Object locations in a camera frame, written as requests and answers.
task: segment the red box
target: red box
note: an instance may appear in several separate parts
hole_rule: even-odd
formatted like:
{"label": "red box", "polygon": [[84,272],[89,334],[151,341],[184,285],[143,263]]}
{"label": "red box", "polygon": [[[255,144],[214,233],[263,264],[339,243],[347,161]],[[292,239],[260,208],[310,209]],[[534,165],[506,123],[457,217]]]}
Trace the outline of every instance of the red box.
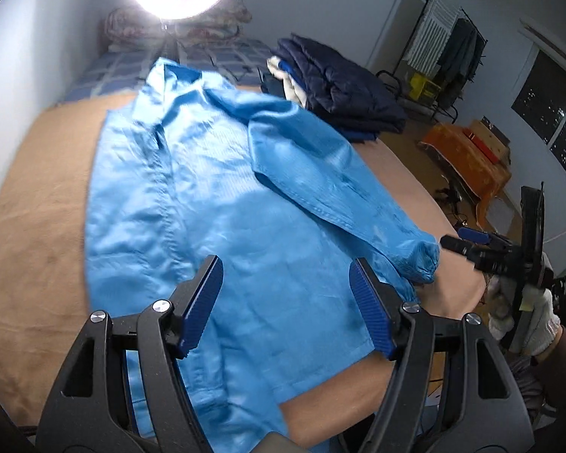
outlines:
{"label": "red box", "polygon": [[484,156],[488,158],[493,165],[500,162],[499,158],[491,151],[491,149],[486,146],[483,140],[481,140],[477,135],[472,132],[469,128],[463,128],[463,134],[465,134],[471,141],[476,145],[476,147],[484,153]]}

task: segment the screw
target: screw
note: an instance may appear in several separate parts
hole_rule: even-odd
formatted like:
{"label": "screw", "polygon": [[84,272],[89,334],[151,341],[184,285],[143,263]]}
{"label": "screw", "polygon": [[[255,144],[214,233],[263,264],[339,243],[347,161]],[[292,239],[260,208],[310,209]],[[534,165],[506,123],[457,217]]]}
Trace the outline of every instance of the screw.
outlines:
{"label": "screw", "polygon": [[468,313],[465,315],[465,321],[470,325],[480,325],[482,323],[482,319],[477,313]]}
{"label": "screw", "polygon": [[421,307],[419,303],[406,301],[403,303],[403,310],[407,313],[419,313]]}
{"label": "screw", "polygon": [[153,303],[153,310],[157,311],[157,313],[168,311],[169,308],[170,302],[167,299],[158,299],[155,303]]}
{"label": "screw", "polygon": [[106,316],[107,313],[102,310],[95,311],[91,314],[91,322],[97,324],[98,322],[102,322]]}

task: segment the tan blanket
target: tan blanket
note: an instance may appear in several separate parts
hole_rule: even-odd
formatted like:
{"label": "tan blanket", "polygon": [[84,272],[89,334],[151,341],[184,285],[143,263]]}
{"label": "tan blanket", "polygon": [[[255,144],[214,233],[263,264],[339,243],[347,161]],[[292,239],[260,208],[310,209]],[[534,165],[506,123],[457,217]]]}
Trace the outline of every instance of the tan blanket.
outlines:
{"label": "tan blanket", "polygon": [[[37,424],[65,355],[88,316],[83,274],[86,195],[106,111],[133,95],[52,108],[30,129],[0,192],[0,401],[19,425]],[[453,229],[436,203],[381,142],[357,147],[400,206],[425,231]],[[424,306],[471,311],[481,275],[442,253]],[[311,446],[377,409],[392,366],[372,354],[281,408],[290,436]]]}

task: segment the white glove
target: white glove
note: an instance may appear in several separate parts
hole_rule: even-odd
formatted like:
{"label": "white glove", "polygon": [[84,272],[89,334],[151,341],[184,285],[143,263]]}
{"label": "white glove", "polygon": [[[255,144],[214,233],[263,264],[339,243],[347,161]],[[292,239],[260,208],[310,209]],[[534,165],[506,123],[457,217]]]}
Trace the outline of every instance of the white glove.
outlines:
{"label": "white glove", "polygon": [[[514,301],[515,282],[493,277],[488,285],[486,303],[489,305],[488,328],[495,340],[500,341],[514,327],[511,304]],[[560,319],[554,314],[552,294],[534,286],[525,286],[522,292],[522,308],[532,309],[531,323],[521,347],[521,353],[537,356],[553,343],[560,329]]]}

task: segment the hanging clothes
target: hanging clothes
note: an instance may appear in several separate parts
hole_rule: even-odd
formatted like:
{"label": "hanging clothes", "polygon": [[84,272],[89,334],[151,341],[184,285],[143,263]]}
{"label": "hanging clothes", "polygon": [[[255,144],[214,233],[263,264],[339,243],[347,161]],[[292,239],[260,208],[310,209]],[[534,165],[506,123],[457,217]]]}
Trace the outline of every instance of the hanging clothes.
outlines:
{"label": "hanging clothes", "polygon": [[441,87],[438,93],[438,106],[450,108],[461,95],[463,87],[473,80],[480,64],[486,41],[465,18],[460,18],[453,27],[453,32],[440,58],[440,69],[434,83]]}

